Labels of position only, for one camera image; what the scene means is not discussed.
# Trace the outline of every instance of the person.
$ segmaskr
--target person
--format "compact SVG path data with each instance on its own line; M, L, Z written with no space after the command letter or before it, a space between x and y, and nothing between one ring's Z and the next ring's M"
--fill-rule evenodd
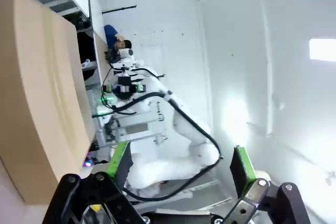
M129 48L132 49L132 43L122 37L113 26L106 25L104 26L105 34L106 34L106 40L107 45L109 49L113 50L115 53L117 53L118 50Z

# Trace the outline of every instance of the green tape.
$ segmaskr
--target green tape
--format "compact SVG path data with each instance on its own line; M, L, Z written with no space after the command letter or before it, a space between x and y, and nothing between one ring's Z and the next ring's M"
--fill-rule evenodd
M113 156L112 156L112 159L109 163L109 166L106 170L106 173L114 178L116 172L117 172L117 169L118 169L118 166L120 164L120 161L121 161L121 158L122 156L124 155L124 152L127 148L127 142L121 142L117 145L114 153L113 153Z
M238 151L239 158L241 160L246 175L246 184L243 189L243 193L246 193L251 184L257 180L257 175L246 149L240 146L236 146L236 149Z

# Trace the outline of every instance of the bright light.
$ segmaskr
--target bright light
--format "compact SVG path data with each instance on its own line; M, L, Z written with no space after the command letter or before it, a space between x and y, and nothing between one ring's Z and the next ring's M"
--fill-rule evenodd
M248 140L249 115L246 104L242 101L230 99L224 104L223 128L228 136L240 146L245 146Z
M310 59L336 61L336 39L311 39Z

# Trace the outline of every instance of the white wall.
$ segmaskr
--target white wall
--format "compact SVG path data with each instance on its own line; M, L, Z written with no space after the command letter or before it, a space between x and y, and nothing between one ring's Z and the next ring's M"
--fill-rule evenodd
M243 135L230 130L234 125L228 122L232 119L240 129L248 122L245 143L255 169L266 170L278 183L296 183L312 209L312 223L320 223L319 218L336 222L336 182L328 186L325 181L336 164L336 65L309 59L309 39L336 37L335 1L199 0L214 131L227 155L220 175L233 191L227 165ZM283 110L272 104L272 94L285 105ZM236 113L223 109L232 97L240 101ZM272 132L268 138L267 130Z
M145 59L163 82L205 123L210 123L209 85L205 72L202 37L195 0L100 0L102 9L137 5L137 8L104 14L133 43L136 58ZM189 141L172 129L173 109L161 102L167 136L162 156L184 156Z

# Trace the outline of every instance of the black rod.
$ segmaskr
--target black rod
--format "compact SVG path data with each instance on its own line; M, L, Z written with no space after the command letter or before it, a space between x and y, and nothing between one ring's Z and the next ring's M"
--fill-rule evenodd
M121 8L117 8L117 9L111 9L111 10L104 10L102 11L103 14L105 13L112 13L112 12L117 12L119 10L126 10L126 9L132 9L132 8L136 8L136 5L132 5L132 6L128 6L128 7L121 7Z

